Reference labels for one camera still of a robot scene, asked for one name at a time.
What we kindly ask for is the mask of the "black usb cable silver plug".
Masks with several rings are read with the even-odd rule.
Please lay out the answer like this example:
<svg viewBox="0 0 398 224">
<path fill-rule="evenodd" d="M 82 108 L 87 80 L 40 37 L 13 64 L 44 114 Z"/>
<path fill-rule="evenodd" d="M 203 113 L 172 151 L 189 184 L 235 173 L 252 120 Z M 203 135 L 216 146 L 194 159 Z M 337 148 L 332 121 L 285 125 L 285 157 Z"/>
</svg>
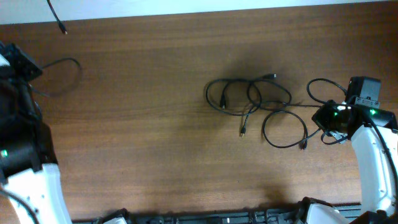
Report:
<svg viewBox="0 0 398 224">
<path fill-rule="evenodd" d="M 49 6 L 49 8 L 50 8 L 55 20 L 56 20 L 56 23 L 58 24 L 58 27 L 59 27 L 60 31 L 62 32 L 63 35 L 67 35 L 68 34 L 67 28 L 65 27 L 63 22 L 57 16 L 57 13 L 55 12 L 55 9 L 53 8 L 51 1 L 47 0 L 47 4 L 48 4 L 48 6 Z M 51 66 L 58 65 L 58 64 L 63 63 L 63 62 L 73 62 L 76 65 L 77 69 L 78 69 L 78 72 L 77 72 L 77 74 L 75 76 L 75 79 L 74 79 L 73 83 L 71 83 L 70 85 L 65 86 L 64 88 L 60 89 L 59 91 L 48 92 L 48 93 L 39 91 L 39 90 L 35 89 L 32 85 L 29 85 L 30 89 L 34 93 L 39 94 L 40 96 L 44 96 L 44 97 L 58 97 L 58 96 L 62 96 L 64 94 L 66 94 L 66 93 L 69 93 L 69 92 L 75 90 L 78 87 L 79 83 L 80 83 L 82 70 L 83 70 L 82 67 L 81 67 L 81 64 L 79 63 L 79 61 L 77 59 L 75 59 L 73 57 L 60 58 L 60 59 L 57 59 L 57 60 L 55 60 L 53 62 L 50 62 L 50 63 L 44 65 L 42 68 L 49 68 Z"/>
</svg>

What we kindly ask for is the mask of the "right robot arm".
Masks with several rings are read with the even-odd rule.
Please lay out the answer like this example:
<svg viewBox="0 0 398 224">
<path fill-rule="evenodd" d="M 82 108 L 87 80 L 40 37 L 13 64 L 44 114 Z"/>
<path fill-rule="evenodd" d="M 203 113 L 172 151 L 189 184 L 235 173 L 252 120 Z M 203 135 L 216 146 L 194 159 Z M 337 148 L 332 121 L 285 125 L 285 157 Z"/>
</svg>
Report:
<svg viewBox="0 0 398 224">
<path fill-rule="evenodd" d="M 361 213 L 354 223 L 397 223 L 397 120 L 379 107 L 381 82 L 353 77 L 345 100 L 322 102 L 313 122 L 336 143 L 350 141 L 361 181 Z"/>
</svg>

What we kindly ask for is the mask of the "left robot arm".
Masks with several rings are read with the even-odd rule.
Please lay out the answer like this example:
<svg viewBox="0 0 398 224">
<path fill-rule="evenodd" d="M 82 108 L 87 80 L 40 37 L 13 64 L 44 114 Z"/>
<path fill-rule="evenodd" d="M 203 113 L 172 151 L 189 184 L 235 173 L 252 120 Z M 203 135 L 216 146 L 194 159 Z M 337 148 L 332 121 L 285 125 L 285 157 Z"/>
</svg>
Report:
<svg viewBox="0 0 398 224">
<path fill-rule="evenodd" d="M 1 195 L 21 223 L 71 223 L 51 131 L 32 96 L 41 74 L 15 44 L 1 45 Z"/>
</svg>

